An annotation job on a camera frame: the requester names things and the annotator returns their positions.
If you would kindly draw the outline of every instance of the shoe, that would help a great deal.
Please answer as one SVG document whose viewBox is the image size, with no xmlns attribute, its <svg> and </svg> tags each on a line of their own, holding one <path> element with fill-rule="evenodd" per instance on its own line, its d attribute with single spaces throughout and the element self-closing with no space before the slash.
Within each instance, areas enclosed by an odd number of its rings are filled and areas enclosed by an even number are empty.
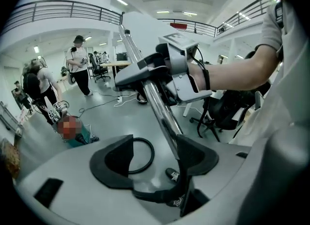
<svg viewBox="0 0 310 225">
<path fill-rule="evenodd" d="M 145 99 L 141 99 L 140 98 L 140 94 L 138 93 L 138 95 L 137 95 L 137 101 L 140 103 L 140 104 L 146 104 L 147 103 L 147 101 L 145 100 Z"/>
<path fill-rule="evenodd" d="M 184 196 L 179 197 L 177 200 L 172 200 L 169 203 L 166 203 L 169 207 L 180 207 L 183 202 Z"/>
<path fill-rule="evenodd" d="M 180 173 L 173 168 L 167 168 L 165 171 L 166 175 L 168 176 L 169 179 L 171 179 L 174 182 L 178 181 Z"/>
</svg>

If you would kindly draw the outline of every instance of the white t-shirt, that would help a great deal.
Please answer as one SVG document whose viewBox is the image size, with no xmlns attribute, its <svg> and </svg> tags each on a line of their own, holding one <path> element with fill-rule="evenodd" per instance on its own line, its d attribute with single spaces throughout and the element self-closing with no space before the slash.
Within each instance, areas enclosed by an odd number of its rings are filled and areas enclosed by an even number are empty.
<svg viewBox="0 0 310 225">
<path fill-rule="evenodd" d="M 41 81 L 41 93 L 45 92 L 49 88 L 50 83 L 52 85 L 55 85 L 56 83 L 56 80 L 53 78 L 52 73 L 47 68 L 41 68 L 37 73 L 37 77 Z"/>
<path fill-rule="evenodd" d="M 310 120 L 310 44 L 295 11 L 283 3 L 284 29 L 276 23 L 275 7 L 270 6 L 263 21 L 259 45 L 275 50 L 283 47 L 283 65 L 262 108 L 243 125 L 233 144 L 252 146 L 259 138 L 268 138 L 276 130 L 293 122 Z"/>
<path fill-rule="evenodd" d="M 87 70 L 88 55 L 86 50 L 83 47 L 77 48 L 75 52 L 71 52 L 71 48 L 67 51 L 67 60 L 73 60 L 75 62 L 81 63 L 82 68 L 79 68 L 76 65 L 69 64 L 69 71 L 72 73 L 80 72 Z"/>
</svg>

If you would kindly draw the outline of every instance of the cap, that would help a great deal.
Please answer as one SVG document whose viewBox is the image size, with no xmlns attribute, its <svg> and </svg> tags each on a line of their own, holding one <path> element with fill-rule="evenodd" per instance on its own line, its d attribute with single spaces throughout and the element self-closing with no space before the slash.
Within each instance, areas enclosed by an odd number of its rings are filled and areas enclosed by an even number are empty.
<svg viewBox="0 0 310 225">
<path fill-rule="evenodd" d="M 85 39 L 81 35 L 77 35 L 73 42 L 75 44 L 81 44 L 82 42 L 85 42 Z"/>
</svg>

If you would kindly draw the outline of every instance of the railing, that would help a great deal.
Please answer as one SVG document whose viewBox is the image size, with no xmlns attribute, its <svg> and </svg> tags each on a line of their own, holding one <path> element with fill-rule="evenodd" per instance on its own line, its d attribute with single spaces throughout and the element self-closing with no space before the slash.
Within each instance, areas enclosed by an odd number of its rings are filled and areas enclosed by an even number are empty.
<svg viewBox="0 0 310 225">
<path fill-rule="evenodd" d="M 204 23 L 185 20 L 185 19 L 170 19 L 170 18 L 159 18 L 163 22 L 171 25 L 171 23 L 184 24 L 186 29 L 178 29 L 182 31 L 192 32 L 200 35 L 208 35 L 215 37 L 217 33 L 217 28 L 215 26 L 210 26 Z"/>
<path fill-rule="evenodd" d="M 267 12 L 267 8 L 276 2 L 280 2 L 280 0 L 256 0 L 252 2 L 250 5 L 237 11 L 236 14 L 223 22 L 222 25 L 217 28 L 217 34 L 219 35 L 235 26 L 264 15 Z"/>
<path fill-rule="evenodd" d="M 120 25 L 122 15 L 112 10 L 72 0 L 40 0 L 15 7 L 2 34 L 18 26 L 49 18 L 88 18 Z"/>
</svg>

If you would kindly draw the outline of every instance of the floor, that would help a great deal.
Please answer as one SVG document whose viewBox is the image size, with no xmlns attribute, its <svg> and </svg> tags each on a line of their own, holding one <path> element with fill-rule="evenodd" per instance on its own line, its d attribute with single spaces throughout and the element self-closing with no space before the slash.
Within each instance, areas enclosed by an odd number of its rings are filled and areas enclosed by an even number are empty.
<svg viewBox="0 0 310 225">
<path fill-rule="evenodd" d="M 85 97 L 78 87 L 74 87 L 63 94 L 63 98 L 69 102 L 68 109 L 71 115 L 79 116 L 81 108 L 89 108 L 108 101 L 116 99 L 115 97 L 103 95 L 130 95 L 133 92 L 115 92 L 112 90 L 113 80 L 107 82 L 98 80 L 94 83 L 90 80 L 89 87 L 94 92 L 92 96 Z M 136 96 L 124 97 L 123 102 L 131 100 Z M 177 161 L 168 146 L 168 143 L 162 134 L 158 122 L 153 114 L 149 104 L 141 105 L 136 100 L 126 102 L 120 107 L 113 107 L 117 101 L 102 105 L 84 112 L 81 117 L 84 125 L 91 124 L 92 132 L 104 140 L 118 135 L 133 134 L 134 137 L 143 137 L 151 141 L 155 148 L 155 159 L 153 164 L 144 172 L 131 175 L 135 181 L 135 189 L 139 191 L 153 192 L 158 189 L 168 189 L 173 186 L 171 180 L 165 175 L 165 169 L 172 167 L 178 169 Z M 195 102 L 192 107 L 202 111 L 202 101 Z M 172 110 L 185 135 L 197 136 L 197 123 L 190 123 L 191 117 L 199 118 L 200 114 L 195 109 L 190 109 L 188 116 L 183 117 L 184 107 L 173 106 Z M 43 115 L 35 113 L 28 122 L 25 123 L 25 132 L 18 144 L 21 157 L 21 171 L 17 183 L 21 181 L 30 172 L 46 162 L 59 152 L 70 148 L 65 144 L 60 136 L 54 132 L 51 126 L 46 122 Z M 218 133 L 220 140 L 227 143 L 232 139 L 235 131 L 224 131 Z M 211 131 L 203 133 L 205 140 L 215 140 Z M 150 150 L 146 145 L 140 142 L 134 144 L 134 159 L 130 165 L 130 170 L 140 168 L 145 165 L 150 158 Z M 161 217 L 161 222 L 167 223 L 178 218 L 179 210 L 169 208 L 166 205 L 158 206 L 149 202 L 142 202 L 154 216 Z M 169 211 L 169 215 L 163 218 L 161 212 Z"/>
</svg>

